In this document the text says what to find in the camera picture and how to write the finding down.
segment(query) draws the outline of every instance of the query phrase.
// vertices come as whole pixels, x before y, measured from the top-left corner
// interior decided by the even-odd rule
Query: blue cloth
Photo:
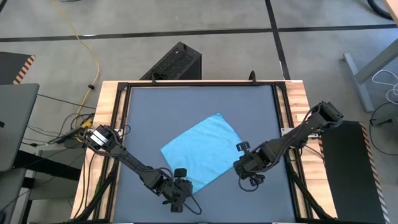
[[[232,168],[242,156],[236,145],[242,140],[219,113],[185,131],[160,151],[171,170],[187,169],[193,193]]]

